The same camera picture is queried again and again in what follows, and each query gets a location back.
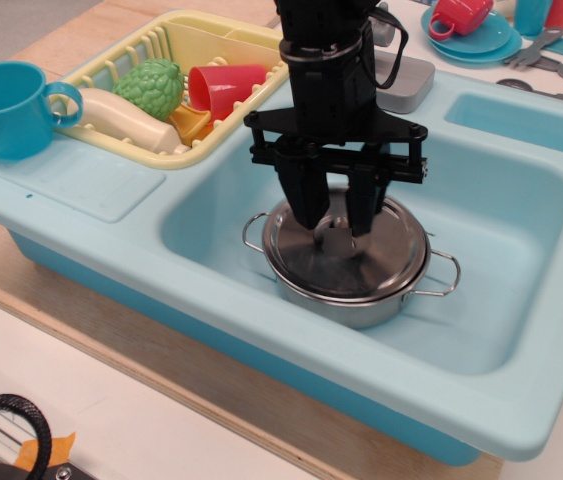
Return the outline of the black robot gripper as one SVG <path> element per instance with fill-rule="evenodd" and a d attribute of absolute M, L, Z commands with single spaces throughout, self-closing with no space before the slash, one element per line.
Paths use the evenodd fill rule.
<path fill-rule="evenodd" d="M 390 87 L 401 61 L 384 82 L 376 78 L 370 42 L 328 49 L 280 45 L 288 66 L 292 106 L 249 113 L 255 164 L 275 168 L 297 222 L 316 228 L 327 212 L 328 173 L 348 176 L 348 222 L 353 237 L 372 230 L 392 181 L 420 183 L 426 175 L 425 127 L 384 112 L 377 92 Z"/>

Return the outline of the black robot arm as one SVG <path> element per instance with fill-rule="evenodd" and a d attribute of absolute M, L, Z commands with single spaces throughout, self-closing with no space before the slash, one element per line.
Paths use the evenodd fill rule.
<path fill-rule="evenodd" d="M 372 24 L 403 27 L 374 1 L 279 1 L 280 56 L 289 69 L 293 105 L 253 111 L 250 149 L 256 164 L 272 166 L 295 219 L 314 229 L 330 206 L 327 176 L 348 179 L 346 212 L 355 237 L 371 232 L 392 181 L 420 183 L 426 161 L 425 127 L 384 112 L 377 92 Z"/>

